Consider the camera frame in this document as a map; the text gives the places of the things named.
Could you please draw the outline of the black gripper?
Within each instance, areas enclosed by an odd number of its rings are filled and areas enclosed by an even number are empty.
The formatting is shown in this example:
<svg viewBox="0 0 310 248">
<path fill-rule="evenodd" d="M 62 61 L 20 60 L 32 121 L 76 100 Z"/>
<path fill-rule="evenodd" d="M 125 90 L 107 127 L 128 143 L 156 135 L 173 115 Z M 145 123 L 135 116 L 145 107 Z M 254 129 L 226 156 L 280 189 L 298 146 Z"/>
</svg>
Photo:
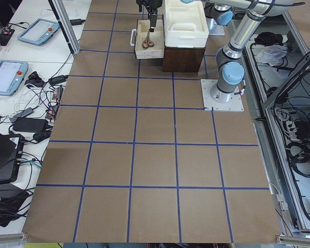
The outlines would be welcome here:
<svg viewBox="0 0 310 248">
<path fill-rule="evenodd" d="M 150 32 L 154 32 L 157 24 L 158 9 L 162 6 L 162 0 L 136 0 L 138 5 L 138 11 L 142 12 L 142 8 L 145 7 L 149 13 Z"/>
</svg>

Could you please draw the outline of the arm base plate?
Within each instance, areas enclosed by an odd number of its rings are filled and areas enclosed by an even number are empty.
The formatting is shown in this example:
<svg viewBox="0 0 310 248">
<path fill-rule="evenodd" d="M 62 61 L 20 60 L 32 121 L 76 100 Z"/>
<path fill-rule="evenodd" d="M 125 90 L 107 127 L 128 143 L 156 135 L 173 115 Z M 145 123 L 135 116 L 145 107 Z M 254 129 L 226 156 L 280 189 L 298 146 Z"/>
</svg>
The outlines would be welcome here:
<svg viewBox="0 0 310 248">
<path fill-rule="evenodd" d="M 217 22 L 212 18 L 206 18 L 207 26 L 209 30 L 209 36 L 224 36 L 224 27 L 218 25 Z"/>
<path fill-rule="evenodd" d="M 244 107 L 239 87 L 231 93 L 223 93 L 217 88 L 217 80 L 201 79 L 201 90 L 205 111 L 243 112 Z"/>
</svg>

